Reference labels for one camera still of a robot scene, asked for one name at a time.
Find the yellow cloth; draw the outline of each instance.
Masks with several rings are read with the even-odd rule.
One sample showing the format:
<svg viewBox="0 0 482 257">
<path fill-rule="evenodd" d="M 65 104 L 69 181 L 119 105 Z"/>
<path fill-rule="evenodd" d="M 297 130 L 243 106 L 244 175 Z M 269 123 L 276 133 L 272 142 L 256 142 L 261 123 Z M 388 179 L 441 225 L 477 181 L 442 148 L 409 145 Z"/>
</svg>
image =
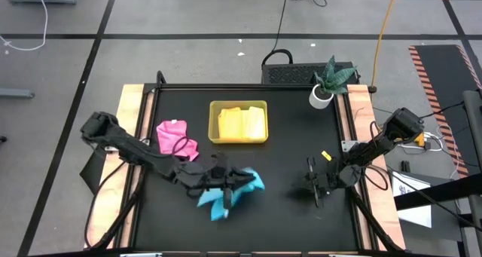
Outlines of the yellow cloth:
<svg viewBox="0 0 482 257">
<path fill-rule="evenodd" d="M 220 139 L 263 139 L 266 137 L 264 110 L 250 107 L 222 109 L 218 116 Z"/>
</svg>

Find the yellow object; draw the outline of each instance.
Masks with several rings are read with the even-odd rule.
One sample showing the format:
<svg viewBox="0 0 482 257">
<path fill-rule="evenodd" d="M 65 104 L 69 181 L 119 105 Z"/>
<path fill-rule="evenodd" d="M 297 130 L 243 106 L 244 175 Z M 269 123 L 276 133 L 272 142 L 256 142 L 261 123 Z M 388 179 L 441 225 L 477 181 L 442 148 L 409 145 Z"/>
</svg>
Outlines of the yellow object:
<svg viewBox="0 0 482 257">
<path fill-rule="evenodd" d="M 265 101 L 213 101 L 208 137 L 213 143 L 262 143 L 268 138 Z"/>
<path fill-rule="evenodd" d="M 415 141 L 414 141 L 419 147 L 424 147 L 425 146 L 425 136 L 423 133 L 421 133 L 420 135 L 418 135 L 416 138 L 415 138 Z"/>
<path fill-rule="evenodd" d="M 374 59 L 374 73 L 371 77 L 371 86 L 372 87 L 375 85 L 375 81 L 377 80 L 378 51 L 380 49 L 380 44 L 382 43 L 382 37 L 383 37 L 383 33 L 385 32 L 386 22 L 389 19 L 390 12 L 392 12 L 393 1 L 394 0 L 390 0 L 389 9 L 386 11 L 385 20 L 383 20 L 382 31 L 380 31 L 380 35 L 378 36 L 377 49 L 375 50 L 375 59 Z"/>
<path fill-rule="evenodd" d="M 322 155 L 325 156 L 326 160 L 331 161 L 331 156 L 326 151 L 322 151 Z"/>
</svg>

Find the white paper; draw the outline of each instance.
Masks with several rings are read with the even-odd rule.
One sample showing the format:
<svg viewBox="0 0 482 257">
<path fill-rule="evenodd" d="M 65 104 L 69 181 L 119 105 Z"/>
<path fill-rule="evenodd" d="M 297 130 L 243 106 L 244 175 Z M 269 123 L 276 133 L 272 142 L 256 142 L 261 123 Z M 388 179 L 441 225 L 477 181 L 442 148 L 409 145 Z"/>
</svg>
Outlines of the white paper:
<svg viewBox="0 0 482 257">
<path fill-rule="evenodd" d="M 402 181 L 419 190 L 430 187 L 430 184 L 427 182 L 420 181 L 400 173 L 393 172 L 393 176 L 397 176 Z M 414 191 L 412 188 L 405 185 L 403 182 L 400 182 L 396 178 L 392 178 L 392 189 L 393 197 Z M 399 219 L 425 226 L 427 228 L 432 227 L 432 208 L 430 205 L 398 211 L 398 217 Z"/>
</svg>

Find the white pot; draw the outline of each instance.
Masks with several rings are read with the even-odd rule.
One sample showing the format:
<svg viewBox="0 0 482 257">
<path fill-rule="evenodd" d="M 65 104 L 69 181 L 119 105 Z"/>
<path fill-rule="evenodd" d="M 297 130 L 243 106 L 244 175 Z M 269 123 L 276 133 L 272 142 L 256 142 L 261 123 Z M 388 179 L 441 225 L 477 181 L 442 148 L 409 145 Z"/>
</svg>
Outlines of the white pot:
<svg viewBox="0 0 482 257">
<path fill-rule="evenodd" d="M 319 84 L 313 87 L 311 90 L 310 94 L 310 105 L 316 109 L 324 109 L 328 104 L 330 104 L 330 101 L 333 99 L 333 94 L 330 96 L 329 99 L 320 99 L 315 95 L 315 89 L 319 87 Z"/>
</svg>

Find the blue cloth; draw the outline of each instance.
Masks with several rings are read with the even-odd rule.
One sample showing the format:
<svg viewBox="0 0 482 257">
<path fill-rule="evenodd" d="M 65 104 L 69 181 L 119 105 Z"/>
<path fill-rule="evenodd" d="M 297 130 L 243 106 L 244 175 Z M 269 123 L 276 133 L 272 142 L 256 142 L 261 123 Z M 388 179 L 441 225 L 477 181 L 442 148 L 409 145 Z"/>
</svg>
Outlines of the blue cloth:
<svg viewBox="0 0 482 257">
<path fill-rule="evenodd" d="M 247 167 L 243 171 L 252 173 L 256 179 L 233 192 L 233 196 L 231 198 L 231 207 L 234 207 L 234 204 L 236 204 L 243 193 L 253 192 L 256 188 L 264 190 L 263 181 L 261 181 L 261 178 L 256 171 L 254 171 L 251 167 Z M 197 206 L 200 207 L 211 201 L 214 201 L 211 207 L 211 220 L 215 221 L 226 218 L 228 210 L 224 208 L 223 191 L 221 189 L 214 188 L 210 189 L 209 191 L 204 191 L 197 203 Z"/>
</svg>

